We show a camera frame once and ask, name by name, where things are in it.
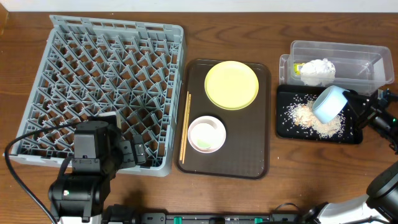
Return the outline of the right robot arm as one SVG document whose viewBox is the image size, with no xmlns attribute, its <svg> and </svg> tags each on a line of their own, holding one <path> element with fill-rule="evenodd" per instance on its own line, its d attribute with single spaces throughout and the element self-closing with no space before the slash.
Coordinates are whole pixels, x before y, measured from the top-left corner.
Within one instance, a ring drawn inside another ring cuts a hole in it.
<svg viewBox="0 0 398 224">
<path fill-rule="evenodd" d="M 377 90 L 371 96 L 330 86 L 313 104 L 312 112 L 319 121 L 331 121 L 349 106 L 354 118 L 353 129 L 373 128 L 397 154 L 397 118 L 387 112 L 397 101 L 389 90 Z M 379 174 L 368 186 L 366 194 L 342 203 L 323 203 L 302 217 L 304 223 L 397 223 L 397 163 Z"/>
</svg>

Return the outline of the white paper napkin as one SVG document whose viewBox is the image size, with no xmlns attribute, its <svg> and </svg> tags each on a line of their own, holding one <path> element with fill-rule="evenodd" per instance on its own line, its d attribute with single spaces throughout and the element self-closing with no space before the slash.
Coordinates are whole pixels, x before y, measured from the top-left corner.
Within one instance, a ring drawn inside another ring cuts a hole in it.
<svg viewBox="0 0 398 224">
<path fill-rule="evenodd" d="M 316 59 L 302 65 L 300 79 L 308 86 L 326 86 L 333 83 L 336 68 L 327 58 Z"/>
</svg>

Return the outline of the yellow plate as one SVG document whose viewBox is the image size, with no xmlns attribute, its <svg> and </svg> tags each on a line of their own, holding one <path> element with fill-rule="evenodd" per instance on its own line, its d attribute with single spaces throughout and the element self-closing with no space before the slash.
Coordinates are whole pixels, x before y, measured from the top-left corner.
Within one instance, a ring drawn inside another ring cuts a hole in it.
<svg viewBox="0 0 398 224">
<path fill-rule="evenodd" d="M 249 106 L 259 91 L 254 70 L 237 61 L 214 65 L 205 77 L 205 93 L 209 100 L 225 110 L 240 110 Z"/>
</svg>

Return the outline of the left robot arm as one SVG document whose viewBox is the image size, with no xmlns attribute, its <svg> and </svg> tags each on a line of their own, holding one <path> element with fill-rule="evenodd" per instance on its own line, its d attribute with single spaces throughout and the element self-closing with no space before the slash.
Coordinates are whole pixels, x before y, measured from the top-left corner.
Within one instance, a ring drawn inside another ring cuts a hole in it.
<svg viewBox="0 0 398 224">
<path fill-rule="evenodd" d="M 56 223 L 100 222 L 110 182 L 120 169 L 146 163 L 144 138 L 123 137 L 117 114 L 92 116 L 76 125 L 74 155 L 64 159 L 49 188 Z"/>
</svg>

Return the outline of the light blue bowl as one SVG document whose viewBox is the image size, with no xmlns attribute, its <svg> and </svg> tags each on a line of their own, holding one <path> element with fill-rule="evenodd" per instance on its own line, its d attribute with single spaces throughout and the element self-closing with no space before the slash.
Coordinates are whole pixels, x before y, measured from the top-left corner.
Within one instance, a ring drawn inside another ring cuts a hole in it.
<svg viewBox="0 0 398 224">
<path fill-rule="evenodd" d="M 322 124 L 329 123 L 345 107 L 348 100 L 344 92 L 348 91 L 338 86 L 329 86 L 315 100 L 312 113 Z"/>
</svg>

